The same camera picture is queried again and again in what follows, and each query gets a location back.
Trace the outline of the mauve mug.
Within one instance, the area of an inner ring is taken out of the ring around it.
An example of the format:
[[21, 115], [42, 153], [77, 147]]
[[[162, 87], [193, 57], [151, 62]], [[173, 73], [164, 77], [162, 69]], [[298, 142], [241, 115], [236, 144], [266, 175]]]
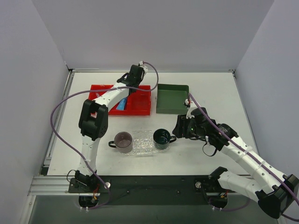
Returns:
[[116, 148], [120, 153], [127, 154], [133, 150], [133, 138], [128, 132], [119, 132], [113, 141], [108, 143], [109, 147]]

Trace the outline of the blue toothpaste tube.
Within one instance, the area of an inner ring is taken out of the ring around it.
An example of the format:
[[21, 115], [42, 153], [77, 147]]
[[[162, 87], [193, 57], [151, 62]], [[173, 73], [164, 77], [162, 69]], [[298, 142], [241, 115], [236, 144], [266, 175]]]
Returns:
[[119, 104], [118, 104], [118, 106], [116, 107], [116, 109], [119, 110], [119, 111], [124, 111], [124, 110], [125, 110], [125, 107], [126, 107], [126, 104], [127, 104], [127, 98], [123, 98], [123, 99], [119, 102]]

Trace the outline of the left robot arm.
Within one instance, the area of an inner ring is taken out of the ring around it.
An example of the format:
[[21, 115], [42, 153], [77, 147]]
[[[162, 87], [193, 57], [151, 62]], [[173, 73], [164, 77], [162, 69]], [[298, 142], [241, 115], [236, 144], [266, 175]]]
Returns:
[[96, 188], [96, 156], [100, 139], [108, 129], [108, 112], [123, 98], [135, 92], [148, 68], [145, 65], [132, 65], [130, 71], [119, 78], [112, 88], [94, 100], [83, 103], [79, 128], [82, 134], [82, 155], [75, 179], [83, 191]]

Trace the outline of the dark green mug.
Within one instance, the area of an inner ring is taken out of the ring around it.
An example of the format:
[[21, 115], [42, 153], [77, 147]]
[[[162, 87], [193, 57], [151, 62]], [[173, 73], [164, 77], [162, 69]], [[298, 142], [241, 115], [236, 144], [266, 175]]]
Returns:
[[166, 129], [157, 129], [153, 133], [153, 141], [155, 148], [165, 150], [171, 143], [175, 142], [177, 137], [171, 135]]

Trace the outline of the clear textured holder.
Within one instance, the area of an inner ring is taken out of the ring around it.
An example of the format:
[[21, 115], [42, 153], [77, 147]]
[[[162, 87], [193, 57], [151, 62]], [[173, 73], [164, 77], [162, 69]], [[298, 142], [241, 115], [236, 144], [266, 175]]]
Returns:
[[146, 131], [133, 131], [133, 149], [150, 149], [154, 147], [153, 132]]

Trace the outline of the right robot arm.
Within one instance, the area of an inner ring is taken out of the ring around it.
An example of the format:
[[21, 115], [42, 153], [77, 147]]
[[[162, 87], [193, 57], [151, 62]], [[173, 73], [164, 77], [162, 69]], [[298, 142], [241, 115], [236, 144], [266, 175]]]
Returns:
[[172, 133], [177, 138], [202, 140], [239, 164], [250, 176], [240, 177], [225, 168], [217, 168], [211, 177], [223, 189], [242, 194], [258, 203], [268, 216], [278, 219], [292, 204], [299, 190], [299, 179], [286, 175], [262, 159], [227, 124], [210, 119], [205, 108], [178, 115]]

